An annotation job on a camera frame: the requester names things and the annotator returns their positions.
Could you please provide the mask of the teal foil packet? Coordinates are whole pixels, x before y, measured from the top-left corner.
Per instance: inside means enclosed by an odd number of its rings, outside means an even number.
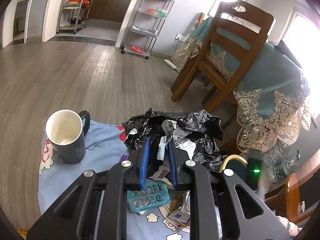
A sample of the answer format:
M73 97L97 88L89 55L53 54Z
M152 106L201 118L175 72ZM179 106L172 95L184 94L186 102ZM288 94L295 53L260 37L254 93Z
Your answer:
M139 213L170 203L167 186L160 181L147 181L140 191L127 191L127 202L132 213Z

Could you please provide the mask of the black plastic bag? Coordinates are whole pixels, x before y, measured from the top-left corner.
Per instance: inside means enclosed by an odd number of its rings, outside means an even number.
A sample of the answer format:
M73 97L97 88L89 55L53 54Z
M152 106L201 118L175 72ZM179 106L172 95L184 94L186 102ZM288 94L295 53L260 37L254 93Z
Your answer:
M221 119L204 109L190 113L167 113L148 109L122 123L126 139L124 144L132 151L141 148L144 137L150 138L150 146L156 151L156 159L164 159L164 148L173 140L176 148L185 150L189 158L218 171L227 158L219 150L216 139L221 140Z

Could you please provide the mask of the yellow rimmed teal trash bin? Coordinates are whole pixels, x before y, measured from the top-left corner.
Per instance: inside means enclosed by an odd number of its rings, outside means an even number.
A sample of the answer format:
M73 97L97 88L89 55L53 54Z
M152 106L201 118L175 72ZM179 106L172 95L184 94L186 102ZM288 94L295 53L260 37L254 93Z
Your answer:
M223 170L231 167L238 167L238 166L243 166L244 168L247 167L247 160L243 158L240 155L237 154L232 154L229 155L221 164L219 172L221 173Z

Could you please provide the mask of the clear plastic water bottle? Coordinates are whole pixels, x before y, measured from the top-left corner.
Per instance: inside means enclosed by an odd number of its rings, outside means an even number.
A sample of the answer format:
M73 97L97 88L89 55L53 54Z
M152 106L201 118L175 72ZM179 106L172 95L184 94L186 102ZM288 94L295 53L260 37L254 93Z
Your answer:
M301 158L299 150L295 155L290 155L291 146L277 141L277 143L266 152L264 164L267 167L268 178L272 183L277 183L287 178L298 166Z

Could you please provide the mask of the light blue cartoon cushion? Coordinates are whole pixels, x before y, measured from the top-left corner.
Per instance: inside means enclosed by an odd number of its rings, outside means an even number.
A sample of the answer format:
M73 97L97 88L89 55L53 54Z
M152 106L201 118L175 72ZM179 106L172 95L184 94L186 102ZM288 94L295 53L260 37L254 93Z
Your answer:
M121 126L91 122L85 136L86 155L78 164L67 164L54 152L45 135L42 140L42 157L39 170L38 201L40 212L46 210L86 170L97 173L95 196L104 192L106 171L129 156ZM190 226L169 218L169 214L183 203L184 193L170 190L170 202L165 206L132 213L126 205L127 239L189 239Z

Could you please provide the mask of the lace teal tablecloth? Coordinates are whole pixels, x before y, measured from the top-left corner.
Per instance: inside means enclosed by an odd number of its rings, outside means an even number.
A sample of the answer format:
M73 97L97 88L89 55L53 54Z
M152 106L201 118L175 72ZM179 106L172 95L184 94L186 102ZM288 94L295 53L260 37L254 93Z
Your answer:
M213 17L204 20L174 53L172 60L182 70L196 57L210 29ZM308 131L311 114L307 80L300 68L277 48L266 42L233 90L240 125L237 147L266 152L276 142L294 144L302 127Z

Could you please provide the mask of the white power strip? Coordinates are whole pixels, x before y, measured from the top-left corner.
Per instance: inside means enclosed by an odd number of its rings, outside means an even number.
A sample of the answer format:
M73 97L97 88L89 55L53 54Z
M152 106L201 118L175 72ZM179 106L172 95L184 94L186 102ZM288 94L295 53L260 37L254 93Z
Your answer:
M164 62L172 69L178 69L178 67L173 64L170 60L164 59Z

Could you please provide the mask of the dark blue mug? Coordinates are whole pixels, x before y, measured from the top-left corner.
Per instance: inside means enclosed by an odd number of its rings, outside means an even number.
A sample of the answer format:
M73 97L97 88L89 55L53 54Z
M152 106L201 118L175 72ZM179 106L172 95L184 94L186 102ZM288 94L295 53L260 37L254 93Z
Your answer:
M88 111L80 113L62 109L53 113L46 123L46 135L54 152L67 164L78 164L86 155L85 136L90 128Z

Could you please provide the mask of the wooden chair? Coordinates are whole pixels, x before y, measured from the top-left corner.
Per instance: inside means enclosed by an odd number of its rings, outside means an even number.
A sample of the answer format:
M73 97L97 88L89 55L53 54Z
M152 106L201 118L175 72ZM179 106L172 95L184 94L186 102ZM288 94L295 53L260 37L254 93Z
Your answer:
M233 90L261 51L273 23L271 14L247 2L220 2L199 53L173 85L171 100L180 100L198 72L203 72L214 86L206 111L224 101L236 103Z

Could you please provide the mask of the grey metal shelf rack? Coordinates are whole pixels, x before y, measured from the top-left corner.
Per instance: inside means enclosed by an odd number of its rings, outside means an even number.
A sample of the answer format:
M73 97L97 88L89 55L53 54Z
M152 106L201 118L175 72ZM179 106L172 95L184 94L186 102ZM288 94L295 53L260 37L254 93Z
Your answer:
M148 60L174 3L175 0L141 0L120 45L121 53Z

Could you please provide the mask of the wooden kitchen cabinet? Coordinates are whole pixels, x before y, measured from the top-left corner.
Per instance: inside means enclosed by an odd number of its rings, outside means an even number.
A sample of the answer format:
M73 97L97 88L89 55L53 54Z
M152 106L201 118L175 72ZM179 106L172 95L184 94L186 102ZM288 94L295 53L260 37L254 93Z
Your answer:
M93 0L89 18L121 23L131 0Z

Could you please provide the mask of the kitchen metal shelf rack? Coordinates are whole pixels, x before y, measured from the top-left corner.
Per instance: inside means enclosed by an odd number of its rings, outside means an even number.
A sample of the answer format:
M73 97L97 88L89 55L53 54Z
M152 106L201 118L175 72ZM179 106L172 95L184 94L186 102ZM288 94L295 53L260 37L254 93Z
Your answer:
M62 0L56 33L85 29L93 0Z

